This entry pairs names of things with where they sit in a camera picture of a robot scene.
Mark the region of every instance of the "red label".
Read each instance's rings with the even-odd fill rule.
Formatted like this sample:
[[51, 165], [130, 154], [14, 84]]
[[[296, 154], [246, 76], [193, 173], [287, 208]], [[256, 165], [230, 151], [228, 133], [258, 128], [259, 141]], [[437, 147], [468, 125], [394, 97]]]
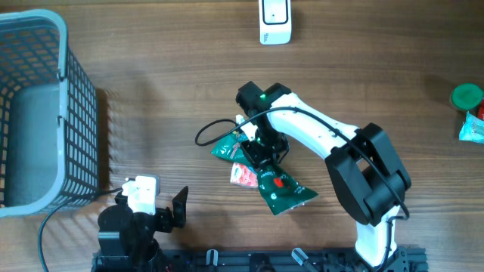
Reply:
[[275, 178], [274, 183], [275, 183], [275, 186], [277, 186], [278, 188], [284, 187], [284, 184], [282, 184], [282, 180], [280, 178]]

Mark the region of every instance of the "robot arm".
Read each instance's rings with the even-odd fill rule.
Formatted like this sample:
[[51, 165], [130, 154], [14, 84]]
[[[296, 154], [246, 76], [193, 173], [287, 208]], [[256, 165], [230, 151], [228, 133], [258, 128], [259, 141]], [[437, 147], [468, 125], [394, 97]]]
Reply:
[[[375, 124], [360, 129], [338, 122], [312, 109], [281, 84], [262, 91], [249, 82], [239, 89], [236, 101], [249, 117], [277, 107], [296, 107], [312, 113], [338, 129], [365, 152], [401, 199], [411, 186], [408, 173], [389, 138]], [[338, 200], [357, 221], [356, 251], [373, 267], [381, 263], [389, 239], [386, 221], [398, 213], [399, 206], [372, 167], [360, 170], [358, 163], [361, 157], [345, 140], [312, 117], [292, 110], [267, 113], [241, 129], [249, 138], [241, 146], [255, 168], [277, 163], [279, 154], [288, 148], [285, 134], [324, 159]], [[392, 241], [390, 253], [395, 249], [396, 244]]]

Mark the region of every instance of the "green chip bag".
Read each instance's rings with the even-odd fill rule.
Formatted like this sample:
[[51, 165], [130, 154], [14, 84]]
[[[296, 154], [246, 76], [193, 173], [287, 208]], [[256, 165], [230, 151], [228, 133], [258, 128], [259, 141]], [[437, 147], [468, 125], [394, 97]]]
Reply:
[[251, 167], [250, 162], [246, 159], [240, 143], [247, 140], [244, 133], [232, 133], [223, 137], [217, 142], [212, 150], [212, 154], [220, 159], [226, 159], [231, 162], [238, 162]]
[[259, 192], [274, 215], [281, 215], [318, 196], [315, 191], [299, 185], [277, 165], [259, 171], [257, 181]]

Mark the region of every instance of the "wood grain surface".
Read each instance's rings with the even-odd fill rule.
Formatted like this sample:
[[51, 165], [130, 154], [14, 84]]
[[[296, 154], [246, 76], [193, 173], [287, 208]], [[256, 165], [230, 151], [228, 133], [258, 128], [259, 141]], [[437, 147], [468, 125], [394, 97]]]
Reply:
[[[252, 80], [292, 88], [341, 122], [374, 122], [412, 177], [410, 221], [396, 241], [427, 248], [431, 271], [484, 267], [484, 146], [458, 140], [464, 117], [448, 104], [464, 82], [484, 86], [479, 1], [294, 1], [293, 38], [262, 46], [256, 2], [48, 7], [100, 96], [102, 178], [159, 175], [158, 206], [188, 185], [188, 224], [156, 235], [164, 249], [320, 249], [353, 246], [355, 222], [337, 201], [324, 162], [301, 144], [283, 163], [320, 193], [275, 218], [257, 191], [230, 185], [231, 164], [197, 147], [206, 123], [242, 113]], [[22, 8], [4, 8], [15, 11]], [[215, 137], [228, 126], [208, 131]], [[54, 216], [44, 236], [51, 271], [88, 271], [99, 248], [103, 198]], [[40, 271], [42, 216], [0, 220], [0, 270]]]

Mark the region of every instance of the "gray laundry basket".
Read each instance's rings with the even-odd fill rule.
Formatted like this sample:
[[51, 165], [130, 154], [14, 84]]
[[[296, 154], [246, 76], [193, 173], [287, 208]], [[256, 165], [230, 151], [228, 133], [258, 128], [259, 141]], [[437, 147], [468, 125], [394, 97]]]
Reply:
[[0, 14], [0, 147], [0, 218], [98, 191], [96, 92], [52, 11]]

